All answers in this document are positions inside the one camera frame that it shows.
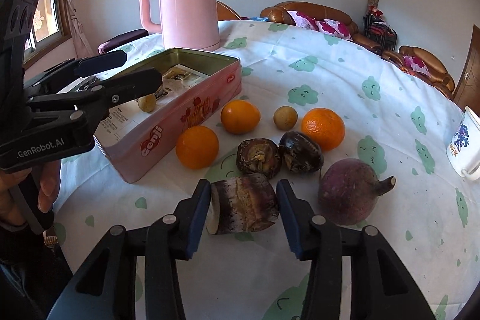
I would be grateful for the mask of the person's left hand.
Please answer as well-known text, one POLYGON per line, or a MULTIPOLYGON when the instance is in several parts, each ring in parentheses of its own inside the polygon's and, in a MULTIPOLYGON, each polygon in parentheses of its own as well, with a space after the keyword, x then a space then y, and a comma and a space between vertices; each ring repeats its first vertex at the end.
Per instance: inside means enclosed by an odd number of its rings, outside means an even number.
POLYGON ((29 225, 41 234, 51 227, 60 187, 61 161, 7 174, 1 171, 1 222, 13 227, 29 225))

